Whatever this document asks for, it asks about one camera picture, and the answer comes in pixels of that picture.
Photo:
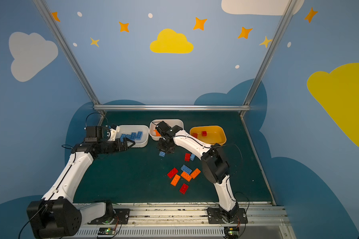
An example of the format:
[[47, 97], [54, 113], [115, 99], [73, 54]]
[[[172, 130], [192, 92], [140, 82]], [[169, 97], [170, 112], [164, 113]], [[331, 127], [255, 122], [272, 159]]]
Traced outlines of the long red lego brick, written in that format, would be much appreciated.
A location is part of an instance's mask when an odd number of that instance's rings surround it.
[[168, 176], [169, 179], [173, 179], [174, 176], [175, 176], [177, 173], [178, 173], [178, 170], [177, 170], [176, 168], [173, 168], [173, 169], [167, 174], [167, 176]]

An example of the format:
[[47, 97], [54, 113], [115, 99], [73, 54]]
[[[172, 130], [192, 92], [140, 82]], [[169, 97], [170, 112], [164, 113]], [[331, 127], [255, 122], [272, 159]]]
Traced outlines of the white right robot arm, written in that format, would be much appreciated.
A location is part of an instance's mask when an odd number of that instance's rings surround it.
[[176, 146], [180, 146], [202, 163], [202, 171], [206, 179], [213, 183], [218, 195], [218, 207], [221, 217], [227, 223], [232, 223], [239, 210], [237, 200], [233, 196], [230, 185], [230, 165], [218, 143], [212, 145], [205, 143], [187, 133], [182, 127], [169, 126], [165, 121], [156, 124], [155, 129], [161, 138], [158, 141], [158, 149], [165, 153], [172, 153]]

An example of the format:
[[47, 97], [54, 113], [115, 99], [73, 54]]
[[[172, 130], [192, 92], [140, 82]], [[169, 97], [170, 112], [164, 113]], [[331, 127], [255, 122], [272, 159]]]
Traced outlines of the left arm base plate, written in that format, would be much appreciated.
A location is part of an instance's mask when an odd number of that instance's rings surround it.
[[107, 209], [104, 216], [94, 219], [90, 221], [89, 225], [116, 225], [121, 224], [125, 225], [128, 224], [129, 216], [130, 216], [130, 209], [126, 208], [116, 208], [116, 209]]

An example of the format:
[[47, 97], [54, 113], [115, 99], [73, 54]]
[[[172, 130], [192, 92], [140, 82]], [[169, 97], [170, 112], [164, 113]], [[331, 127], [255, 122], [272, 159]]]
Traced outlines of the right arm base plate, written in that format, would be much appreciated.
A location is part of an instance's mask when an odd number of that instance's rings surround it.
[[209, 224], [247, 224], [248, 218], [244, 208], [239, 208], [231, 220], [226, 220], [220, 211], [220, 208], [208, 207], [206, 209]]

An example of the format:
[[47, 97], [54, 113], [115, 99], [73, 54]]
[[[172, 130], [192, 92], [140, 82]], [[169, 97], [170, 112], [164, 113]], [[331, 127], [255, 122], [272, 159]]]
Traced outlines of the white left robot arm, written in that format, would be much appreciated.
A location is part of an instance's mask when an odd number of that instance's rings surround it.
[[73, 204], [77, 188], [95, 158], [129, 150], [135, 142], [127, 137], [117, 138], [117, 130], [106, 126], [86, 126], [82, 143], [72, 147], [68, 163], [58, 179], [41, 200], [27, 207], [28, 224], [37, 239], [74, 236], [80, 227], [93, 220], [115, 218], [109, 202], [91, 203], [81, 209]]

